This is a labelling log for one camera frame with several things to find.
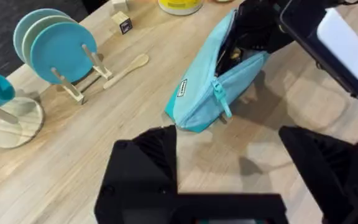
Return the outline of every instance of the wooden spoon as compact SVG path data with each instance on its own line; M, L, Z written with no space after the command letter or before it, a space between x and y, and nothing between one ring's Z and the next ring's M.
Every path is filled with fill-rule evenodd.
M103 88L104 89L108 89L111 86L115 85L119 80L121 80L122 78L124 78L127 74L129 74L131 71L142 67L143 65L147 64L147 62L149 62L149 56L146 54L141 54L139 56L137 56L129 65L127 68L125 68L122 72L118 73L118 75L115 75L114 77L112 77L112 79L110 79L109 81L107 81L104 85Z

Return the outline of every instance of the plate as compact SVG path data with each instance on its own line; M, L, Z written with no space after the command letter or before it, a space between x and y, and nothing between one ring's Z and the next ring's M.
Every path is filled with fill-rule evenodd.
M86 44L91 52L97 46L91 32L72 22L60 22L44 29L35 38L30 53L31 66L44 80L61 84L50 71L55 67L69 82L83 78L92 68L82 45Z
M15 28L13 33L13 46L15 48L17 56L24 62L24 57L22 53L22 43L23 37L27 30L30 28L32 24L37 22L38 20L47 17L47 16L67 16L64 12L61 12L56 9L38 9L28 13L24 16Z
M34 42L35 38L44 29L58 22L75 22L75 21L72 18L66 16L47 16L35 22L27 30L27 32L23 37L23 44L22 44L22 53L23 53L24 62L26 64L31 65L30 52L31 52L32 43Z

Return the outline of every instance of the zipper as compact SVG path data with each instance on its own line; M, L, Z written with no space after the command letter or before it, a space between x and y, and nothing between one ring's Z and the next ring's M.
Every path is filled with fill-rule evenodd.
M231 28L232 28L232 26L233 26L234 19L236 18L236 14L237 14L237 9L235 9L234 12L233 12L233 15L232 15L232 17L231 17L231 21L230 21L229 27L227 28L226 33L225 33L225 35L224 35L224 39L223 39L223 41L221 42L221 46L222 46L223 43L226 41L227 35L229 34L229 32L230 32L230 30L231 30ZM213 79L216 79L216 75L217 75L217 74L215 74L215 71L214 71L214 72L213 72ZM209 97L209 94L207 94L207 93L209 93L209 91L210 91L210 89L207 88L207 89L203 92L203 94L201 95L202 97L198 100L198 102L202 102L202 101L204 101L207 97ZM187 119L194 113L195 109L197 109L197 105L198 105L198 103L195 104L194 107L192 107L192 109L188 112L188 114L187 114L186 116L182 117L182 119L178 122L178 125L179 125L179 126L184 126L184 125L185 125L185 122L187 121Z
M224 112L228 118L231 118L232 113L230 107L226 101L226 91L224 90L222 84L218 81L216 77L211 82L212 87L214 88L214 95L218 102L222 105Z

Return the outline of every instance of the wooden block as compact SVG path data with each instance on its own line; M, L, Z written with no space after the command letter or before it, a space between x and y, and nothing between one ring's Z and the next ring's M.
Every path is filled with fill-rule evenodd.
M128 5L126 0L111 0L113 9L121 12L127 12L128 11Z
M117 25L117 28L121 31L122 34L125 34L132 29L131 19L121 11L113 15L111 19Z

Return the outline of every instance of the yellow container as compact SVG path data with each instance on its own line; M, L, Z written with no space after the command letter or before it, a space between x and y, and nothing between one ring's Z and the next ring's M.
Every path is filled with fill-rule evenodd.
M202 0L158 0L165 12L177 16L185 16L196 12L203 5Z

